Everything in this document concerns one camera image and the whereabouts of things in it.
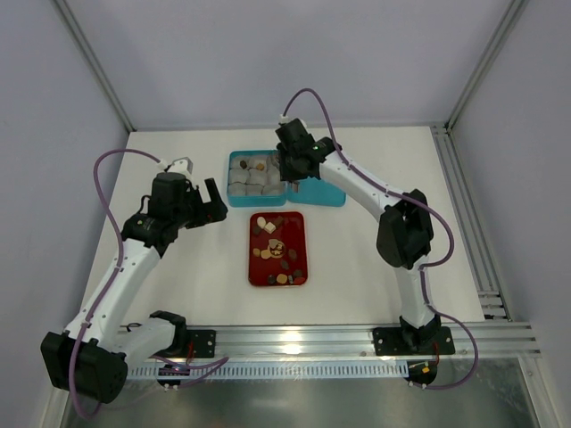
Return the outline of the stainless steel tongs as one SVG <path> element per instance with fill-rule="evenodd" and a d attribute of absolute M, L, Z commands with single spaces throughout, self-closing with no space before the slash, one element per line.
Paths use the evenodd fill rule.
<path fill-rule="evenodd" d="M 278 152 L 269 155 L 266 187 L 283 192 L 285 183 L 300 180 L 302 180 L 302 175 L 294 167 L 294 158 L 291 155 L 282 155 Z"/>

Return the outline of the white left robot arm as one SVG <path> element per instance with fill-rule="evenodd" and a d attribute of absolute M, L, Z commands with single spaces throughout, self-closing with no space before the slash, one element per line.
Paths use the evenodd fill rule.
<path fill-rule="evenodd" d="M 118 252 L 94 294 L 62 333 L 48 333 L 41 342 L 54 387 L 110 404 L 123 389 L 130 368 L 154 355 L 185 353 L 186 319 L 180 315 L 158 310 L 126 337 L 120 337 L 119 330 L 132 300 L 180 230 L 226 218 L 228 207 L 215 180 L 204 183 L 207 202 L 184 174 L 156 175 L 147 211 L 125 222 Z"/>

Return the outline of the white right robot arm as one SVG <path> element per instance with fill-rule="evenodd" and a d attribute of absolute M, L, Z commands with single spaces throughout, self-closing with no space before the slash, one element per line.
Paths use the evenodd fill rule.
<path fill-rule="evenodd" d="M 400 292 L 401 340 L 411 353 L 431 350 L 442 321 L 430 306 L 423 269 L 434 238 L 425 195 L 418 190 L 399 193 L 380 183 L 331 138 L 315 140 L 300 119 L 281 118 L 276 134 L 284 180 L 312 177 L 325 181 L 353 198 L 377 221 L 377 252 L 394 268 Z"/>

